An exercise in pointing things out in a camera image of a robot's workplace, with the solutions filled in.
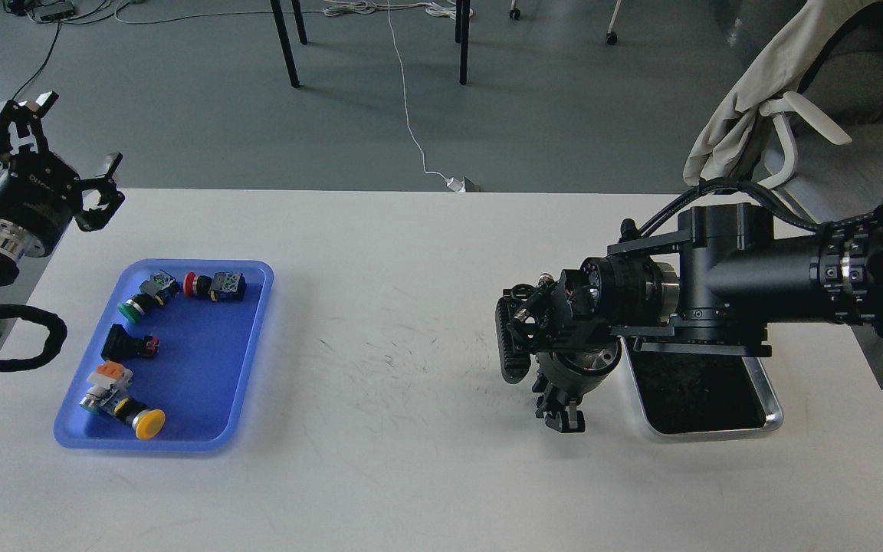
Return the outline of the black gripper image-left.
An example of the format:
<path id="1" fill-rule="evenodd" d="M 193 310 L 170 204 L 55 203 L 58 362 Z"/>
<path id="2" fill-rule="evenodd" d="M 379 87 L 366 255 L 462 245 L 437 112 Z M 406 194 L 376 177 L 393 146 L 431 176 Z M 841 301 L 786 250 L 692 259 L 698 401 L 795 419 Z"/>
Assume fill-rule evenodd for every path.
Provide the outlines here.
<path id="1" fill-rule="evenodd" d="M 58 98 L 55 91 L 47 91 L 32 101 L 0 103 L 0 164 L 6 171 L 0 177 L 0 222 L 35 237 L 31 255 L 36 258 L 52 254 L 73 216 L 78 229 L 95 232 L 125 202 L 115 181 L 122 153 L 107 155 L 97 176 L 78 179 L 77 172 L 50 150 L 41 120 Z M 81 198 L 85 192 L 97 192 L 96 205 L 77 211 L 83 203 L 74 199 L 73 189 Z"/>

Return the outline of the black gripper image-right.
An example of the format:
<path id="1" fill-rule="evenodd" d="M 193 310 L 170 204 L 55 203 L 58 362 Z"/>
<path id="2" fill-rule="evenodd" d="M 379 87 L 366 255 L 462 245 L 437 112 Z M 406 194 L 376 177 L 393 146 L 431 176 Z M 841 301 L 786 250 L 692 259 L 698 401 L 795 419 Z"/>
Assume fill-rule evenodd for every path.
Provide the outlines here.
<path id="1" fill-rule="evenodd" d="M 552 422 L 562 434 L 586 431 L 579 399 L 598 387 L 622 359 L 621 345 L 598 350 L 554 350 L 537 353 L 537 379 L 530 391 L 537 395 L 535 416 Z M 565 396 L 570 401 L 565 404 Z"/>

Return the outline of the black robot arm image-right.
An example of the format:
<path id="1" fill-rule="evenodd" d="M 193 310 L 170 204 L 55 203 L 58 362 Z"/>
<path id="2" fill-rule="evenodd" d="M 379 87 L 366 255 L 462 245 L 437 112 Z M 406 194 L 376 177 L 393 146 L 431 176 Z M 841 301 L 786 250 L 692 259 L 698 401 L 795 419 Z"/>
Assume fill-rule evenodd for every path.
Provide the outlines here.
<path id="1" fill-rule="evenodd" d="M 581 406 L 623 353 L 663 436 L 770 431 L 783 414 L 763 359 L 767 326 L 869 325 L 883 339 L 883 204 L 836 222 L 796 216 L 764 186 L 703 181 L 601 258 L 504 290 L 501 374 L 537 362 L 536 417 L 586 428 Z"/>

